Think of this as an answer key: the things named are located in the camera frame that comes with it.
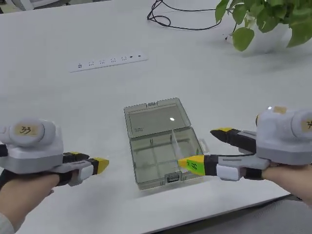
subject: black strap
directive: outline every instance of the black strap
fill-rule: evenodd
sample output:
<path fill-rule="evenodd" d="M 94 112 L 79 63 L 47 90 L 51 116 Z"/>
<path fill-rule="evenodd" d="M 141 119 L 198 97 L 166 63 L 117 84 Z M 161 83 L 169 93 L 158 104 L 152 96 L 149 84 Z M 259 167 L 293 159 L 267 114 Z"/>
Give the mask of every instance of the black strap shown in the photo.
<path fill-rule="evenodd" d="M 253 168 L 246 168 L 246 175 L 244 176 L 244 178 L 245 179 L 251 179 L 251 180 L 263 180 L 262 170 L 253 169 Z"/>
<path fill-rule="evenodd" d="M 54 173 L 54 172 L 40 172 L 35 174 L 26 174 L 26 175 L 19 175 L 14 172 L 8 171 L 4 169 L 0 175 L 0 190 L 2 187 L 9 181 L 17 178 L 32 178 L 37 176 L 43 176 L 43 175 L 52 175 L 57 174 L 59 176 L 59 183 L 57 186 L 63 186 L 68 184 L 73 176 L 73 172 L 66 172 L 66 173 Z"/>

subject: potted plant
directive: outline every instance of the potted plant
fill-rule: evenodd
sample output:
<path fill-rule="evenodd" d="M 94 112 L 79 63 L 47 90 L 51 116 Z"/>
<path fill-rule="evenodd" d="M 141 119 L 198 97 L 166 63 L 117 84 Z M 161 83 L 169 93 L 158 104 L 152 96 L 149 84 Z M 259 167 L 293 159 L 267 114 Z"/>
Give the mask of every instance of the potted plant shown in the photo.
<path fill-rule="evenodd" d="M 233 45 L 238 51 L 248 48 L 255 31 L 264 34 L 262 37 L 271 34 L 268 41 L 274 44 L 291 28 L 292 37 L 287 47 L 301 45 L 312 37 L 312 0 L 221 0 L 215 10 L 215 20 L 222 20 L 226 11 L 241 25 L 232 33 Z"/>

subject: table surface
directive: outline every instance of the table surface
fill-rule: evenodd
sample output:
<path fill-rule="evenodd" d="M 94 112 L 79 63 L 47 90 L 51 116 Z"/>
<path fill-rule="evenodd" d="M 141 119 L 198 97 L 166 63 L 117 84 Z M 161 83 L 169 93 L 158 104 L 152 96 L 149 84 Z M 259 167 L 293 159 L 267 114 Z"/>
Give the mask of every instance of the table surface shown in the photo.
<path fill-rule="evenodd" d="M 217 1 L 168 0 L 180 8 Z M 254 130 L 271 104 L 310 106 L 311 44 L 246 56 L 213 30 L 186 32 L 146 21 L 149 0 L 97 2 L 0 15 L 1 122 L 53 120 L 66 151 L 110 160 L 76 187 L 56 188 L 26 219 L 21 234 L 151 233 L 242 209 L 288 193 L 268 181 L 200 178 L 140 191 L 134 179 L 123 108 L 179 97 L 199 138 L 216 154 L 236 149 L 209 130 Z M 174 24 L 205 27 L 214 13 L 167 11 Z M 148 61 L 69 73 L 72 61 L 142 51 Z"/>

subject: hand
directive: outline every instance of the hand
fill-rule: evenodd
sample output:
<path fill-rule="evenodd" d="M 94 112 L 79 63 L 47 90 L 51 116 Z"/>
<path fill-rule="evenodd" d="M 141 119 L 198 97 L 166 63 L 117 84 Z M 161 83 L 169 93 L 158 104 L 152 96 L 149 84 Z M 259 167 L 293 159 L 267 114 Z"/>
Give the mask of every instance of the hand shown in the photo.
<path fill-rule="evenodd" d="M 262 177 L 312 205 L 312 165 L 269 167 Z"/>
<path fill-rule="evenodd" d="M 58 175 L 16 178 L 0 191 L 0 213 L 5 215 L 17 231 L 25 217 L 36 208 L 59 183 Z"/>

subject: power strip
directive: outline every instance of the power strip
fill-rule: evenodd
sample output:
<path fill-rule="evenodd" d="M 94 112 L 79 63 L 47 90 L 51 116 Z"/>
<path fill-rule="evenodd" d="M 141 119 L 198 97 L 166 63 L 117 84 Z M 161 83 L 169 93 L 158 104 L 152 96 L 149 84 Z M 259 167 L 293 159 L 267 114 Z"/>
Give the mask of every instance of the power strip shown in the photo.
<path fill-rule="evenodd" d="M 75 62 L 70 65 L 69 72 L 78 72 L 100 67 L 116 66 L 130 62 L 145 61 L 148 58 L 141 52 L 129 55 L 111 56 L 109 58 L 91 59 L 85 62 Z"/>

